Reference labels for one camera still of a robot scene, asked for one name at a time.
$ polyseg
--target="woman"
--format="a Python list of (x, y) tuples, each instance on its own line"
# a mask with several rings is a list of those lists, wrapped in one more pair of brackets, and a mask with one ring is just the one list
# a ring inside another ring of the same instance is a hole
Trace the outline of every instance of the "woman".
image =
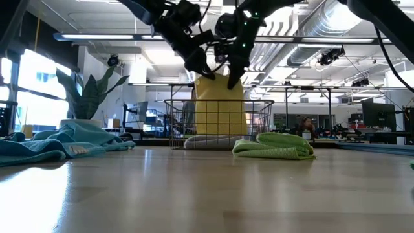
[(302, 133), (305, 130), (308, 130), (311, 133), (312, 140), (318, 138), (317, 134), (315, 133), (315, 126), (312, 125), (312, 120), (309, 117), (305, 117), (302, 119), (299, 125), (297, 135), (302, 137)]

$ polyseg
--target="table surface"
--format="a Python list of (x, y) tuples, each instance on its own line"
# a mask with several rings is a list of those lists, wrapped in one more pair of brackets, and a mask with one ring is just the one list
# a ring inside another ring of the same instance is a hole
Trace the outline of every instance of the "table surface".
[(410, 157), (136, 148), (0, 168), (0, 232), (414, 232)]

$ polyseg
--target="plant leaf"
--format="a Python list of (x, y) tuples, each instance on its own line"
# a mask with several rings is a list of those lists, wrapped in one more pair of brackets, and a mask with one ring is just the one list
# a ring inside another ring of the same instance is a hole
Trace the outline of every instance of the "plant leaf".
[(56, 77), (58, 78), (58, 82), (65, 88), (66, 96), (71, 97), (70, 101), (73, 101), (75, 103), (78, 102), (80, 95), (76, 89), (74, 80), (59, 69), (56, 69)]
[(125, 83), (125, 81), (126, 81), (128, 78), (129, 78), (129, 75), (128, 75), (128, 76), (124, 76), (124, 77), (120, 78), (120, 79), (117, 81), (117, 83), (115, 84), (115, 86), (113, 86), (112, 88), (110, 88), (110, 89), (109, 89), (106, 93), (101, 94), (101, 95), (99, 96), (99, 104), (102, 104), (102, 102), (105, 100), (106, 96), (107, 96), (110, 92), (112, 92), (112, 91), (113, 91), (116, 87), (118, 87), (118, 86), (120, 86), (120, 85), (124, 84), (124, 83)]
[(76, 82), (82, 87), (82, 90), (83, 90), (85, 85), (83, 84), (82, 78), (77, 73), (75, 73), (75, 76), (76, 76)]
[(113, 65), (110, 68), (108, 68), (106, 70), (105, 75), (100, 80), (98, 80), (96, 82), (97, 85), (98, 85), (98, 92), (99, 92), (99, 94), (104, 94), (106, 92), (106, 90), (108, 89), (109, 79), (114, 74), (115, 68), (116, 68), (115, 65)]
[(91, 75), (83, 90), (76, 108), (79, 119), (91, 119), (99, 107), (98, 87), (95, 78)]

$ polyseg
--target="ceiling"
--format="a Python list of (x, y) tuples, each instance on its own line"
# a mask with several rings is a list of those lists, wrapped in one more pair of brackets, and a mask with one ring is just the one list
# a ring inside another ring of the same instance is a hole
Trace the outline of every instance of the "ceiling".
[[(202, 6), (202, 11), (207, 0), (197, 1)], [(212, 6), (207, 14), (207, 20), (202, 25), (203, 28), (213, 29), (219, 15), (225, 11), (232, 11), (234, 1), (213, 0)], [(309, 5), (298, 9), (299, 24), (308, 14), (316, 8), (321, 0), (308, 0)], [(401, 0), (400, 7), (407, 11), (407, 15), (414, 18), (414, 1)], [(106, 0), (32, 0), (28, 9), (31, 13), (40, 16), (42, 20), (54, 27), (56, 30), (65, 33), (126, 33), (126, 34), (146, 34), (150, 33), (147, 25), (137, 20), (128, 9), (121, 4), (108, 3)], [(193, 28), (193, 33), (198, 33), (198, 28)], [(375, 31), (371, 23), (363, 21), (352, 28), (347, 35), (349, 36), (375, 36)], [(184, 72), (183, 61), (175, 56), (168, 44), (164, 42), (103, 42), (95, 43), (93, 47), (140, 47), (142, 54), (152, 64), (148, 76), (152, 82), (162, 81), (162, 77), (177, 77), (180, 72)], [(374, 85), (383, 84), (384, 71), (387, 69), (383, 54), (379, 46), (345, 46), (347, 56), (360, 71), (375, 70), (370, 73), (370, 80)], [(387, 51), (393, 60), (404, 59), (402, 53), (394, 46), (387, 46)], [(99, 54), (101, 58), (107, 58), (108, 54)], [(120, 58), (126, 62), (133, 62), (136, 59), (134, 54), (120, 54)], [(211, 66), (214, 66), (214, 57), (209, 56)], [(350, 85), (344, 80), (358, 74), (359, 71), (346, 58), (341, 58), (334, 62), (330, 67), (320, 71), (316, 65), (316, 59), (311, 59), (305, 67), (298, 69), (291, 76), (286, 77), (293, 85), (318, 85), (323, 83), (330, 85)], [(250, 74), (243, 80), (253, 81), (258, 74)]]

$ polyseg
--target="window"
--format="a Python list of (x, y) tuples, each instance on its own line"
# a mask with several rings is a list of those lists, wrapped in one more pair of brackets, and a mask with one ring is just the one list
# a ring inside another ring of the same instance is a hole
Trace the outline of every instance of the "window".
[(13, 62), (11, 60), (1, 58), (1, 75), (5, 78), (5, 83), (10, 83), (10, 79), (12, 78), (12, 64)]
[(31, 50), (26, 50), (20, 60), (19, 87), (66, 98), (65, 89), (56, 78), (56, 68), (68, 75), (72, 73), (70, 69)]
[(0, 87), (0, 100), (4, 100), (4, 101), (8, 100), (8, 88), (7, 87)]
[(33, 125), (33, 131), (54, 130), (60, 120), (67, 118), (69, 105), (63, 100), (53, 100), (26, 92), (18, 92), (16, 131), (22, 124)]

